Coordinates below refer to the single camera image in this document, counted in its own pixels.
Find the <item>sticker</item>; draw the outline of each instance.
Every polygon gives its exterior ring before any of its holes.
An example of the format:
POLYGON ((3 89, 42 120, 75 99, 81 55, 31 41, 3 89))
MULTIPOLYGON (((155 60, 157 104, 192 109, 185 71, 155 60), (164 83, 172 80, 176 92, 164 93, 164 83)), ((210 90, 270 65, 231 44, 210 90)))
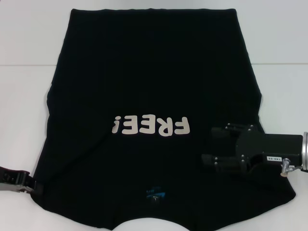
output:
POLYGON ((282 158, 281 157, 267 156, 266 158, 267 158, 268 161, 280 161, 280 162, 282 162, 282 158))

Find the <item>white table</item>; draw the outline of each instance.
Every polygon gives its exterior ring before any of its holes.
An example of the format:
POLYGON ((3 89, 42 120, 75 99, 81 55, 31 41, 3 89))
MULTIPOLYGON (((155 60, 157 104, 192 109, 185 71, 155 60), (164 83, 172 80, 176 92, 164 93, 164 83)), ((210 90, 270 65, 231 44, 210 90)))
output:
MULTIPOLYGON (((267 133, 302 134, 308 130, 307 7, 304 0, 0 1, 0 166, 34 173, 46 137, 46 95, 72 8, 235 8, 263 94, 259 113, 263 127, 267 133)), ((293 201, 222 230, 307 230, 308 174, 296 171, 289 180, 297 193, 293 201)), ((97 229, 47 212, 27 194, 0 192, 0 230, 97 229)), ((115 230, 186 229, 147 218, 123 223, 115 230)))

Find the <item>black t-shirt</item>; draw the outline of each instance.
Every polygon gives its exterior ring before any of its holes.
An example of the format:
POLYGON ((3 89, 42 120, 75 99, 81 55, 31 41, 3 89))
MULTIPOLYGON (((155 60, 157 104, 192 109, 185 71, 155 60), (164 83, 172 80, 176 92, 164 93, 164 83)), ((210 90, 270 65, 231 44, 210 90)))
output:
POLYGON ((212 127, 262 131, 260 100, 235 10, 73 10, 35 173, 44 193, 32 197, 111 230, 151 217, 211 231, 257 216, 295 196, 280 167, 218 174, 201 155, 235 155, 212 127))

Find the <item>white lettering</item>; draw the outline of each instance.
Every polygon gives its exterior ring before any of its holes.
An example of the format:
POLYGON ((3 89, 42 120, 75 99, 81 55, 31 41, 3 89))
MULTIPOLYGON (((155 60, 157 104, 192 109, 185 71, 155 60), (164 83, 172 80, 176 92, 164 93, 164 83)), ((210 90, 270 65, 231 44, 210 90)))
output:
POLYGON ((125 121, 123 125, 125 127, 131 127, 131 129, 123 129, 122 133, 126 135, 132 135, 138 133, 138 123, 137 123, 137 116, 136 115, 127 115, 124 117, 125 119, 130 119, 130 121, 125 121))
POLYGON ((119 129, 119 124, 120 124, 119 120, 121 119, 121 117, 120 117, 120 116, 117 116, 115 119, 116 119, 116 121, 114 122, 115 125, 114 125, 114 127, 112 128, 112 133, 113 133, 113 134, 114 134, 114 133, 117 133, 117 131, 118 131, 118 129, 119 129))
POLYGON ((182 122, 176 122, 175 126, 177 127, 183 127, 183 129, 175 129, 174 133, 177 135, 185 135, 190 133, 190 128, 189 128, 189 124, 188 124, 188 120, 186 117, 182 117, 182 122))
POLYGON ((144 119, 148 118, 149 120, 142 120, 142 125, 147 125, 149 128, 140 128, 139 132, 145 134, 154 134, 155 133, 155 115, 143 115, 144 119))
POLYGON ((170 117, 167 118, 167 122, 165 122, 163 119, 158 118, 157 122, 161 124, 160 128, 158 129, 158 132, 161 136, 172 136, 173 133, 173 124, 172 119, 170 117))

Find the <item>folded t-shirt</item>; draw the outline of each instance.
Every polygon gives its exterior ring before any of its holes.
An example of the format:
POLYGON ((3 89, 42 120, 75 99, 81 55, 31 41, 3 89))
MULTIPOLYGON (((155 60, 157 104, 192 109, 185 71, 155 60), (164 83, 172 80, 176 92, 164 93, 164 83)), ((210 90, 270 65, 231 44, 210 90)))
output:
POLYGON ((160 218, 212 231, 295 196, 280 166, 216 173, 211 129, 255 124, 261 94, 235 10, 73 10, 35 178, 44 209, 114 229, 160 218))

